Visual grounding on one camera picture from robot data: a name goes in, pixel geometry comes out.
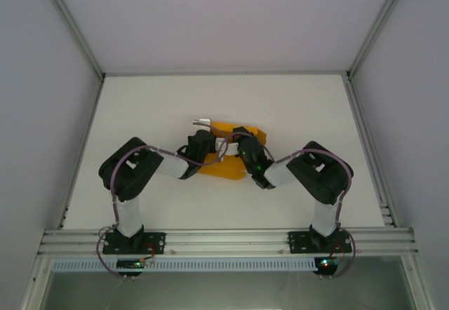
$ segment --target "glass panel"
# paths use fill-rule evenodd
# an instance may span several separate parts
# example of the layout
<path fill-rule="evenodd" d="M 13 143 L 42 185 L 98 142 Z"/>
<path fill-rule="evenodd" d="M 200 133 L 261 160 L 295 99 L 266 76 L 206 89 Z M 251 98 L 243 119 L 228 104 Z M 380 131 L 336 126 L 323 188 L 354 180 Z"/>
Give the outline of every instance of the glass panel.
<path fill-rule="evenodd" d="M 311 272 L 145 273 L 134 282 L 106 273 L 56 273 L 42 310 L 53 309 L 415 309 L 398 257 L 358 258 L 335 280 Z"/>

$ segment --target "white wall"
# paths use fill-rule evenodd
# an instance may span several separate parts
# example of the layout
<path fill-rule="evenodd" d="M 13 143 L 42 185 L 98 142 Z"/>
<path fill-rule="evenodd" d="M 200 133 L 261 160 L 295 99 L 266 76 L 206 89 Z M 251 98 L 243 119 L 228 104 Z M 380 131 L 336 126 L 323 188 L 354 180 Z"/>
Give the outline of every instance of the white wall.
<path fill-rule="evenodd" d="M 54 227 L 98 81 L 49 0 L 0 0 L 0 309 Z"/>
<path fill-rule="evenodd" d="M 384 0 L 65 1 L 105 72 L 133 73 L 346 70 Z"/>
<path fill-rule="evenodd" d="M 449 309 L 449 0 L 400 0 L 355 80 L 400 219 Z"/>

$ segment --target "white table surface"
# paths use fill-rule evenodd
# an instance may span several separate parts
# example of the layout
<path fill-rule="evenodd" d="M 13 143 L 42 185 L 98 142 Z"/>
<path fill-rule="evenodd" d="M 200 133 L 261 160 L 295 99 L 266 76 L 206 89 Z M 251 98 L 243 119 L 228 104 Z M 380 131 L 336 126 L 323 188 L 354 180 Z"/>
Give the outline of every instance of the white table surface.
<path fill-rule="evenodd" d="M 315 140 L 354 169 L 344 227 L 384 222 L 340 75 L 107 77 L 69 203 L 64 229 L 99 229 L 114 221 L 98 168 L 130 138 L 175 151 L 210 118 L 258 126 L 279 159 Z M 146 228 L 266 229 L 308 227 L 314 199 L 299 182 L 261 190 L 207 175 L 155 175 L 140 195 Z"/>

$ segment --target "yellow plastic part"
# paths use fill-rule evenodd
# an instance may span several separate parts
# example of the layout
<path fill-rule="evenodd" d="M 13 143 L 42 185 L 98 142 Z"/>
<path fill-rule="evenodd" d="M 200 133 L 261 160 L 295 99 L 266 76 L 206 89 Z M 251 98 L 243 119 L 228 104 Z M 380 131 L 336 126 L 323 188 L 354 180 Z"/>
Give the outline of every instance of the yellow plastic part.
<path fill-rule="evenodd" d="M 233 123 L 224 123 L 224 122 L 212 122 L 211 126 L 221 130 L 224 136 L 228 136 L 232 133 L 234 128 L 238 128 L 242 126 L 241 124 L 233 124 Z M 264 133 L 256 126 L 243 126 L 250 133 L 253 133 L 254 136 L 263 144 L 267 142 L 267 134 Z M 215 131 L 211 131 L 216 137 L 222 137 L 218 135 Z M 206 157 L 205 163 L 213 161 L 217 157 L 217 154 L 208 154 Z M 215 177 L 222 177 L 233 180 L 240 180 L 246 175 L 245 165 L 243 161 L 239 157 L 235 156 L 224 156 L 223 160 L 220 163 L 215 163 L 209 166 L 203 166 L 199 169 L 199 173 L 203 173 L 204 175 L 213 175 Z"/>

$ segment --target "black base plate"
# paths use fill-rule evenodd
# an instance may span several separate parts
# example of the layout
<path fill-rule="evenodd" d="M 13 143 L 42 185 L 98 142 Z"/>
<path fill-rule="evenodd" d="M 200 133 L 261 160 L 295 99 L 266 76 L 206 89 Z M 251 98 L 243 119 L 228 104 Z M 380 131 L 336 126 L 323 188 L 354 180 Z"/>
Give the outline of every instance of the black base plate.
<path fill-rule="evenodd" d="M 348 234 L 339 230 L 336 231 L 332 237 L 332 241 L 329 245 L 320 248 L 311 242 L 310 231 L 289 231 L 287 242 L 290 245 L 291 254 L 330 254 L 331 252 L 338 254 L 339 252 L 346 253 L 352 251 Z M 341 245 L 343 249 L 334 249 L 336 244 L 339 246 Z"/>
<path fill-rule="evenodd" d="M 125 238 L 119 232 L 114 231 L 112 233 L 108 233 L 105 236 L 105 241 L 107 244 L 103 246 L 103 254 L 105 255 L 128 255 L 128 254 L 139 254 L 139 255 L 151 255 L 152 248 L 154 249 L 154 254 L 163 254 L 163 250 L 166 246 L 166 234 L 159 232 L 146 232 L 143 234 L 139 234 L 141 236 L 142 241 L 139 239 L 139 243 L 137 247 L 131 248 L 128 245 L 124 245 L 124 241 L 128 238 Z"/>

